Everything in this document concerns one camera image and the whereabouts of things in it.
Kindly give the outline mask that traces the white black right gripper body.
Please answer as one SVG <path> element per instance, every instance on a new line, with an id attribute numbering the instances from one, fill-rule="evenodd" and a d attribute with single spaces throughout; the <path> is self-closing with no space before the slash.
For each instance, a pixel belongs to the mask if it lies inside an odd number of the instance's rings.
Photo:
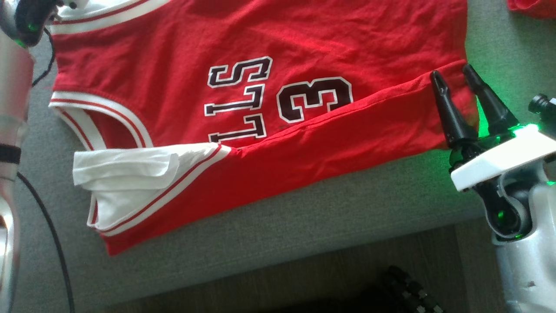
<path id="1" fill-rule="evenodd" d="M 457 191 L 556 153 L 556 140 L 540 133 L 536 124 L 519 127 L 512 133 L 516 136 L 509 141 L 479 154 L 451 173 Z"/>

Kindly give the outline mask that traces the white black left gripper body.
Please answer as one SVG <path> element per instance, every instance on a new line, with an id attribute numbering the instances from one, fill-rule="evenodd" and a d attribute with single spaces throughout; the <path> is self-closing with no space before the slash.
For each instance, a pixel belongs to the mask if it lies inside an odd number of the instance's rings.
<path id="1" fill-rule="evenodd" d="M 62 8 L 75 10 L 78 8 L 78 0 L 46 0 L 47 18 L 46 22 L 62 22 L 64 17 L 60 16 Z"/>

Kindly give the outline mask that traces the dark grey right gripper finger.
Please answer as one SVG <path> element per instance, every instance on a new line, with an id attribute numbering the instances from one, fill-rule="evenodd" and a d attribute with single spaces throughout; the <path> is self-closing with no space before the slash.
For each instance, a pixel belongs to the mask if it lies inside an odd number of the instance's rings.
<path id="1" fill-rule="evenodd" d="M 477 131 L 466 122 L 453 103 L 451 91 L 441 73 L 437 70 L 432 71 L 430 80 L 447 146 L 458 148 L 464 143 L 477 140 Z"/>
<path id="2" fill-rule="evenodd" d="M 489 135 L 507 133 L 520 124 L 505 103 L 498 97 L 489 84 L 475 71 L 473 66 L 464 65 L 464 77 L 471 91 L 477 96 L 488 123 Z"/>

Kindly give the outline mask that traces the red shorts with white stripes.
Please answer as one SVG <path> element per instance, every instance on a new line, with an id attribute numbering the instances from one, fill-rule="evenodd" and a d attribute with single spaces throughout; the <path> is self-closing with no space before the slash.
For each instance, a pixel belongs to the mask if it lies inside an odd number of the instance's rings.
<path id="1" fill-rule="evenodd" d="M 510 11 L 538 19 L 556 19 L 556 0 L 506 0 Z"/>

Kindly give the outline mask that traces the red white basketball jersey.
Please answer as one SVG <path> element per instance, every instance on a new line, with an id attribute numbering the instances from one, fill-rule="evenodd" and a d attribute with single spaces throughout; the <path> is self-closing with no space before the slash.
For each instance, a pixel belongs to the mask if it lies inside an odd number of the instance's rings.
<path id="1" fill-rule="evenodd" d="M 50 27 L 50 108 L 114 256 L 185 224 L 445 147 L 473 129 L 467 0 L 89 0 Z"/>

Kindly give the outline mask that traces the grey fabric sofa seat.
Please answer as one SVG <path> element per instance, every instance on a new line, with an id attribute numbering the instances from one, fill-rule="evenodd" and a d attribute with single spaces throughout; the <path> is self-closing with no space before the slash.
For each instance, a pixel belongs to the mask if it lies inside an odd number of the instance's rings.
<path id="1" fill-rule="evenodd" d="M 556 97 L 556 20 L 469 0 L 467 57 L 522 122 L 538 93 Z M 109 257 L 86 226 L 89 194 L 71 181 L 72 131 L 47 107 L 56 74 L 30 97 L 20 172 L 54 222 L 76 313 L 256 312 L 350 297 L 383 268 L 409 272 L 451 313 L 506 313 L 480 199 L 459 193 L 447 151 L 326 180 L 198 221 Z M 21 235 L 14 313 L 68 313 L 40 208 L 18 180 Z"/>

